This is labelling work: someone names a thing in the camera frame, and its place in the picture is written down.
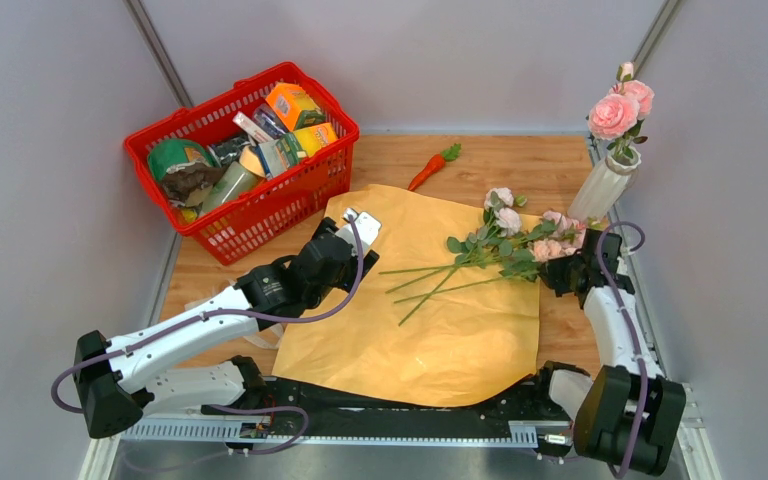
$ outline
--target gray floor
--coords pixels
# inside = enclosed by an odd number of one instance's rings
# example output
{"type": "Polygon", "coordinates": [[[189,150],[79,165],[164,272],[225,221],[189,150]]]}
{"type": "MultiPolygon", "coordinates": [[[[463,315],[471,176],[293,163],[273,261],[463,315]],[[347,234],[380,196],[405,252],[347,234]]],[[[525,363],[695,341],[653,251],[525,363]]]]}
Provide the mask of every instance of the gray floor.
{"type": "MultiPolygon", "coordinates": [[[[122,442],[111,480],[609,480],[604,464],[578,459],[564,465],[537,461],[529,453],[507,449],[296,446],[263,457],[222,457],[167,473],[144,474],[120,461],[123,452],[140,467],[161,468],[221,452],[220,445],[189,442],[122,442]]],[[[688,478],[678,449],[673,449],[665,480],[688,478]]],[[[653,477],[629,473],[628,480],[653,477]]]]}

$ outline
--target wrapping paper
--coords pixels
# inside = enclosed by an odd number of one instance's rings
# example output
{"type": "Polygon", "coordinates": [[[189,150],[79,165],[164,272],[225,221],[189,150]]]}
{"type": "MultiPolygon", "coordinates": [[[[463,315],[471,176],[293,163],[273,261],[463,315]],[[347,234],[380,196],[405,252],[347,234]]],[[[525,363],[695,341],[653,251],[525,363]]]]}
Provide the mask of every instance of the wrapping paper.
{"type": "MultiPolygon", "coordinates": [[[[381,258],[337,315],[289,325],[273,375],[386,400],[456,407],[486,400],[536,371],[536,283],[503,280],[435,295],[402,326],[416,301],[393,301],[431,291],[446,272],[385,294],[425,272],[379,272],[451,264],[446,238],[463,239],[480,227],[481,209],[371,185],[332,198],[325,215],[342,225],[347,207],[382,223],[372,245],[381,258]]],[[[527,229],[539,222],[522,218],[527,229]]],[[[494,278],[500,269],[462,268],[443,288],[494,278]]],[[[343,298],[344,292],[334,290],[306,315],[325,312],[343,298]]]]}

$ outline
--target vase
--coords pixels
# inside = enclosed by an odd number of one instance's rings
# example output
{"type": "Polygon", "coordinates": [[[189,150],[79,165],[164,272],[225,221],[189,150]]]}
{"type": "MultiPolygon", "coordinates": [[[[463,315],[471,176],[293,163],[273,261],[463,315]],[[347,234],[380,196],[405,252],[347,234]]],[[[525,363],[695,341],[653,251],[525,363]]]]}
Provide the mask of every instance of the vase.
{"type": "Polygon", "coordinates": [[[597,163],[572,201],[567,215],[576,220],[602,219],[637,175],[640,154],[634,151],[631,165],[617,162],[611,155],[597,163]]]}

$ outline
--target carrot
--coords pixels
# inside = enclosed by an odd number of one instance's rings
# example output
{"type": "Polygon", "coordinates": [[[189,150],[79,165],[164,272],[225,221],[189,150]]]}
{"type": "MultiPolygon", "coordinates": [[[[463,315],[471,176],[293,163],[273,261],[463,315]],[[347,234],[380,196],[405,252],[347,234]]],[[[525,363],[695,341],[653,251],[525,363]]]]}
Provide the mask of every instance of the carrot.
{"type": "Polygon", "coordinates": [[[411,184],[408,186],[408,190],[410,190],[411,192],[416,190],[417,187],[419,187],[426,180],[428,180],[428,177],[442,170],[443,167],[446,166],[447,162],[454,162],[460,154],[461,154],[461,144],[456,143],[451,147],[431,157],[431,160],[428,160],[428,163],[425,165],[425,168],[423,168],[422,171],[416,174],[413,180],[411,180],[411,184]]]}

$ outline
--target wooden tabletop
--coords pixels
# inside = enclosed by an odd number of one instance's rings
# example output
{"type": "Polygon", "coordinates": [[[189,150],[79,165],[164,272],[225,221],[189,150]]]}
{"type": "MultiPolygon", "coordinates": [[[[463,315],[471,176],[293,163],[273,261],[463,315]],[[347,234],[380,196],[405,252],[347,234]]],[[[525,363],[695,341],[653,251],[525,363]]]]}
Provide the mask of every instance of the wooden tabletop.
{"type": "MultiPolygon", "coordinates": [[[[362,136],[354,149],[352,189],[370,183],[407,187],[436,152],[453,143],[461,157],[432,176],[417,193],[476,207],[492,187],[510,187],[528,197],[524,213],[566,211],[590,172],[584,138],[578,136],[362,136]]],[[[295,254],[321,220],[314,214],[237,263],[223,267],[195,241],[184,238],[163,305],[161,318],[184,311],[187,303],[208,298],[253,267],[295,254]]],[[[272,372],[274,350],[262,350],[243,339],[233,340],[193,357],[182,366],[208,366],[234,355],[250,356],[264,375],[272,372]]],[[[595,376],[599,354],[590,323],[571,295],[555,298],[540,289],[540,340],[537,364],[546,360],[571,363],[595,376]]]]}

